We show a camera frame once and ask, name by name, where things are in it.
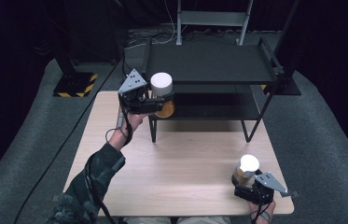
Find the white lid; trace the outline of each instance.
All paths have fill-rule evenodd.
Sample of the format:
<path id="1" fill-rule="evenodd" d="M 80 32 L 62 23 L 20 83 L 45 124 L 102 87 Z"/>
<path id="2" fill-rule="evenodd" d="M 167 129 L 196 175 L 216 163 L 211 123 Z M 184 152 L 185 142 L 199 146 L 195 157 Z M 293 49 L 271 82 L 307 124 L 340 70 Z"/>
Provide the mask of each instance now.
<path id="1" fill-rule="evenodd" d="M 244 172 L 255 172 L 258 169 L 259 165 L 260 164 L 258 163 L 258 158 L 252 155 L 244 155 L 241 157 L 240 169 Z"/>
<path id="2" fill-rule="evenodd" d="M 153 94 L 162 96 L 168 94 L 173 89 L 173 79 L 167 73 L 156 73 L 150 79 Z"/>

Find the yellow black striped tape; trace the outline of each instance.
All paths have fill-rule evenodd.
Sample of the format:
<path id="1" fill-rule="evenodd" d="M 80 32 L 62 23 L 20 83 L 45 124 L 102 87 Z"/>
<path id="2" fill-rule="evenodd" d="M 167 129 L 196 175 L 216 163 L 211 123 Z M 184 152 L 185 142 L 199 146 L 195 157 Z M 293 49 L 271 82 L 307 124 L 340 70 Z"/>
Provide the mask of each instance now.
<path id="1" fill-rule="evenodd" d="M 85 97 L 88 96 L 92 90 L 92 87 L 94 87 L 95 79 L 97 79 L 98 75 L 95 74 L 91 77 L 90 83 L 87 86 L 86 90 L 84 92 L 56 92 L 54 96 L 59 97 Z"/>

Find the black cable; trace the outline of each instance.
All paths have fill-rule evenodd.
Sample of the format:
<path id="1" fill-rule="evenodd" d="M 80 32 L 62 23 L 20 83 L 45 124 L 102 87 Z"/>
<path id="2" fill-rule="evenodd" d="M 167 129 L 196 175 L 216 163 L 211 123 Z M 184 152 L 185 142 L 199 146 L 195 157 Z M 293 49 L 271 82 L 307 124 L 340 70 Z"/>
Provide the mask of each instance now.
<path id="1" fill-rule="evenodd" d="M 106 81 L 109 79 L 109 77 L 113 74 L 113 71 L 115 71 L 116 67 L 118 66 L 118 64 L 116 63 L 115 66 L 113 67 L 112 71 L 109 73 L 109 75 L 106 77 L 106 79 L 104 80 L 104 82 L 101 84 L 101 86 L 97 89 L 97 92 L 99 92 L 101 90 L 101 88 L 103 87 L 103 85 L 106 83 Z M 63 141 L 63 143 L 61 144 L 60 148 L 57 150 L 57 152 L 55 153 L 54 157 L 52 158 L 51 162 L 49 163 L 48 167 L 46 168 L 46 170 L 43 172 L 43 174 L 39 177 L 39 179 L 36 181 L 36 183 L 34 184 L 34 186 L 32 187 L 31 191 L 28 193 L 28 196 L 25 198 L 25 201 L 22 203 L 21 208 L 19 210 L 19 212 L 17 213 L 13 224 L 16 224 L 20 214 L 22 212 L 22 209 L 24 208 L 24 206 L 26 205 L 26 203 L 28 202 L 28 200 L 30 199 L 31 195 L 34 193 L 36 187 L 39 185 L 40 181 L 42 181 L 43 177 L 46 175 L 46 173 L 48 172 L 49 168 L 51 167 L 51 165 L 55 162 L 55 160 L 57 159 L 58 155 L 61 153 L 61 151 L 63 150 L 63 147 L 65 146 L 66 142 L 69 140 L 69 138 L 72 136 L 72 134 L 75 132 L 75 129 L 77 127 L 77 125 L 80 123 L 81 119 L 83 118 L 83 116 L 86 114 L 87 110 L 89 109 L 89 107 L 92 105 L 92 102 L 95 100 L 95 97 L 97 96 L 97 94 L 95 94 L 92 99 L 90 100 L 90 102 L 87 104 L 86 109 L 83 111 L 83 113 L 80 115 L 80 118 L 77 120 L 75 126 L 73 127 L 73 129 L 71 130 L 71 132 L 68 134 L 68 136 L 66 136 L 65 140 Z"/>
<path id="2" fill-rule="evenodd" d="M 110 216 L 109 210 L 107 210 L 107 207 L 104 205 L 104 202 L 98 197 L 98 192 L 95 189 L 95 185 L 92 182 L 92 177 L 91 177 L 91 164 L 92 164 L 92 159 L 94 158 L 96 152 L 93 153 L 89 159 L 87 160 L 86 165 L 84 166 L 84 172 L 86 176 L 86 183 L 87 187 L 89 189 L 90 194 L 92 195 L 92 198 L 95 202 L 98 203 L 98 205 L 102 208 L 104 211 L 104 215 L 107 217 L 109 222 L 111 224 L 116 224 L 116 222 L 113 220 L 113 218 Z"/>
<path id="3" fill-rule="evenodd" d="M 167 36 L 172 37 L 172 30 L 162 29 L 162 31 L 160 31 L 159 26 L 157 26 L 156 28 L 158 31 L 156 34 L 153 34 L 153 35 L 142 35 L 140 32 L 129 32 L 129 38 L 126 44 L 127 48 L 144 44 L 149 38 L 158 40 L 160 38 L 167 37 Z"/>
<path id="4" fill-rule="evenodd" d="M 107 130 L 107 132 L 104 134 L 104 139 L 106 140 L 106 142 L 107 142 L 107 134 L 115 130 L 117 130 L 117 128 Z"/>
<path id="5" fill-rule="evenodd" d="M 195 34 L 195 32 L 197 31 L 193 31 L 193 32 L 189 32 L 185 35 L 182 35 L 182 39 L 184 40 L 192 40 L 196 37 L 203 37 L 203 36 L 208 36 L 208 35 L 212 35 L 212 36 L 215 36 L 215 37 L 223 37 L 226 35 L 226 31 L 221 31 L 221 35 L 218 35 L 218 34 L 215 34 L 213 31 L 204 31 L 203 33 L 200 33 L 200 34 Z"/>
<path id="6" fill-rule="evenodd" d="M 120 105 L 120 108 L 121 108 L 121 112 L 123 113 L 123 117 L 126 121 L 126 125 L 127 127 L 125 128 L 127 130 L 127 136 L 126 136 L 126 141 L 124 143 L 124 146 L 126 146 L 127 144 L 129 144 L 132 140 L 132 126 L 130 124 L 130 121 L 128 120 L 128 110 L 127 108 L 124 108 L 123 105 L 122 105 L 122 99 L 119 97 L 118 98 L 118 103 Z"/>
<path id="7" fill-rule="evenodd" d="M 127 68 L 131 69 L 131 67 L 127 64 L 127 62 L 124 60 L 125 65 L 127 66 Z"/>
<path id="8" fill-rule="evenodd" d="M 260 195 L 260 203 L 258 204 L 258 210 L 257 210 L 256 216 L 255 216 L 255 218 L 250 217 L 251 221 L 252 221 L 252 224 L 256 224 L 256 221 L 258 220 L 258 217 L 261 214 L 263 214 L 267 210 L 267 208 L 269 208 L 269 206 L 270 206 L 270 203 L 263 209 L 263 211 L 261 211 L 262 204 L 261 204 L 261 195 Z"/>
<path id="9" fill-rule="evenodd" d="M 124 78 L 126 77 L 126 72 L 125 72 L 125 67 L 124 67 L 124 64 L 125 64 L 125 49 L 123 50 L 122 52 L 122 63 L 121 63 L 121 72 L 122 72 L 122 75 L 121 75 L 121 79 L 124 80 Z"/>

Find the black metal shelf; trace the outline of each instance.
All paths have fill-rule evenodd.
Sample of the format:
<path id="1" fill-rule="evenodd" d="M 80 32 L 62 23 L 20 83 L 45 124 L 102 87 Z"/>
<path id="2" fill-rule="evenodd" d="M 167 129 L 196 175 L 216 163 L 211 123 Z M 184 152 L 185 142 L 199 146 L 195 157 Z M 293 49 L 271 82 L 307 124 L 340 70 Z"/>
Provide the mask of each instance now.
<path id="1" fill-rule="evenodd" d="M 247 85 L 199 87 L 179 85 L 175 86 L 174 91 L 174 113 L 167 119 L 159 117 L 153 119 L 256 120 L 259 116 L 252 90 Z"/>
<path id="2" fill-rule="evenodd" d="M 263 38 L 252 46 L 222 43 L 152 46 L 149 39 L 142 76 L 149 82 L 159 72 L 173 78 L 175 111 L 167 119 L 149 117 L 153 142 L 158 120 L 189 119 L 240 120 L 246 142 L 250 142 L 284 73 Z M 269 87 L 260 110 L 250 85 Z M 250 134 L 245 120 L 256 121 Z"/>

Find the cable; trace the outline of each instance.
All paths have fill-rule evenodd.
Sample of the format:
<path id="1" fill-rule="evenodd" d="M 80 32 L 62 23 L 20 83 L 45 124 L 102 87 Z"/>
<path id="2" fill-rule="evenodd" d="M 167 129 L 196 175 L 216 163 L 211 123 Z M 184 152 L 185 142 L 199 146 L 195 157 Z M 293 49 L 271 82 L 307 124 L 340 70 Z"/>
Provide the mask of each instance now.
<path id="1" fill-rule="evenodd" d="M 198 4 L 198 0 L 196 0 L 196 2 L 194 3 L 193 11 L 196 10 L 197 4 Z M 185 31 L 186 27 L 188 27 L 187 24 L 186 24 L 185 27 L 183 27 L 183 29 L 180 31 L 180 34 L 183 34 L 183 32 Z"/>
<path id="2" fill-rule="evenodd" d="M 104 134 L 104 140 L 106 140 L 106 142 L 108 141 L 108 140 L 107 140 L 107 134 L 110 133 L 110 132 L 112 132 L 112 131 L 115 131 L 115 130 L 117 130 L 117 128 L 107 130 L 107 132 Z"/>
<path id="3" fill-rule="evenodd" d="M 96 152 L 93 153 L 89 159 L 87 160 L 86 165 L 84 166 L 84 171 L 86 173 L 86 183 L 87 183 L 87 188 L 89 189 L 90 194 L 92 195 L 92 198 L 95 202 L 98 203 L 98 205 L 102 208 L 104 211 L 104 215 L 107 217 L 109 222 L 111 224 L 116 224 L 116 222 L 113 220 L 113 218 L 110 216 L 109 210 L 107 210 L 107 207 L 104 205 L 104 202 L 101 201 L 101 199 L 98 197 L 98 192 L 95 189 L 95 185 L 92 182 L 91 179 L 91 164 L 92 164 L 92 159 L 94 158 Z"/>
<path id="4" fill-rule="evenodd" d="M 175 31 L 175 29 L 174 29 L 174 20 L 173 20 L 173 18 L 172 18 L 172 16 L 171 16 L 170 10 L 169 10 L 169 8 L 168 8 L 168 6 L 167 6 L 167 0 L 164 0 L 164 3 L 165 3 L 165 8 L 167 9 L 167 12 L 168 12 L 168 16 L 170 17 L 170 20 L 171 20 L 171 25 L 173 26 L 173 34 L 172 34 L 172 36 L 170 37 L 170 39 L 168 39 L 168 40 L 165 41 L 165 42 L 159 42 L 157 39 L 154 39 L 154 40 L 155 40 L 157 43 L 159 43 L 159 44 L 166 44 L 166 43 L 168 43 L 168 42 L 170 42 L 170 41 L 176 39 L 176 37 L 174 37 L 174 31 Z"/>
<path id="5" fill-rule="evenodd" d="M 101 88 L 103 87 L 103 85 L 106 83 L 106 81 L 110 78 L 110 76 L 113 74 L 113 71 L 115 71 L 116 67 L 118 66 L 118 64 L 116 63 L 115 66 L 113 67 L 112 71 L 109 73 L 109 75 L 106 77 L 106 79 L 104 80 L 104 82 L 101 84 L 101 86 L 97 89 L 97 92 L 99 92 L 101 90 Z M 39 185 L 39 183 L 42 181 L 43 177 L 46 175 L 46 173 L 48 172 L 49 168 L 51 167 L 51 165 L 55 162 L 55 160 L 57 159 L 58 155 L 61 153 L 61 151 L 63 150 L 63 147 L 65 146 L 65 144 L 67 143 L 67 141 L 69 140 L 69 138 L 72 136 L 72 134 L 75 132 L 75 129 L 77 127 L 77 125 L 80 123 L 81 119 L 84 117 L 84 115 L 86 114 L 87 110 L 89 109 L 89 107 L 92 105 L 92 102 L 95 100 L 97 94 L 95 94 L 92 99 L 90 100 L 90 102 L 87 104 L 86 109 L 83 111 L 83 113 L 80 115 L 80 118 L 77 120 L 75 126 L 73 127 L 73 129 L 71 130 L 71 132 L 66 136 L 65 140 L 63 141 L 63 143 L 61 144 L 60 148 L 57 150 L 57 152 L 55 153 L 54 157 L 52 158 L 52 160 L 50 161 L 48 167 L 45 169 L 45 171 L 43 172 L 43 174 L 39 177 L 39 179 L 36 181 L 36 183 L 34 184 L 34 186 L 32 187 L 31 191 L 28 193 L 28 196 L 25 198 L 25 201 L 22 203 L 19 212 L 17 213 L 13 224 L 16 224 L 20 214 L 22 212 L 22 209 L 24 208 L 24 206 L 26 205 L 26 203 L 28 202 L 28 200 L 31 198 L 31 195 L 34 193 L 36 187 Z"/>
<path id="6" fill-rule="evenodd" d="M 138 31 L 138 32 L 132 31 L 132 32 L 130 32 L 129 36 L 132 36 L 132 37 L 129 38 L 125 49 L 132 49 L 135 47 L 143 46 L 149 38 L 151 38 L 153 40 L 153 44 L 166 44 L 169 41 L 175 39 L 175 37 L 173 37 L 174 32 L 172 33 L 172 30 L 160 31 L 159 26 L 156 29 L 157 29 L 157 32 L 155 34 L 152 34 L 152 35 L 142 35 L 141 34 L 141 32 L 149 32 L 150 33 L 150 31 Z M 171 40 L 160 42 L 159 39 L 163 38 L 165 36 L 168 36 Z"/>
<path id="7" fill-rule="evenodd" d="M 250 219 L 251 219 L 251 223 L 252 224 L 256 224 L 256 221 L 258 220 L 258 217 L 263 213 L 263 212 L 265 212 L 266 210 L 267 210 L 267 208 L 269 208 L 269 206 L 270 206 L 270 203 L 263 209 L 263 211 L 261 211 L 261 207 L 262 207 L 262 204 L 261 204 L 261 194 L 260 194 L 260 192 L 259 192 L 259 201 L 260 201 L 260 203 L 258 204 L 258 210 L 257 211 L 255 211 L 255 212 L 257 212 L 256 213 L 256 216 L 255 216 L 255 218 L 253 218 L 252 219 L 252 217 L 250 217 Z"/>
<path id="8" fill-rule="evenodd" d="M 130 124 L 130 121 L 128 120 L 128 109 L 123 106 L 122 99 L 120 97 L 118 98 L 118 103 L 120 105 L 121 113 L 123 114 L 123 117 L 127 125 L 127 127 L 125 128 L 127 130 L 127 136 L 126 136 L 126 141 L 124 143 L 124 146 L 127 146 L 127 144 L 129 144 L 132 140 L 132 134 L 133 134 L 132 126 Z"/>

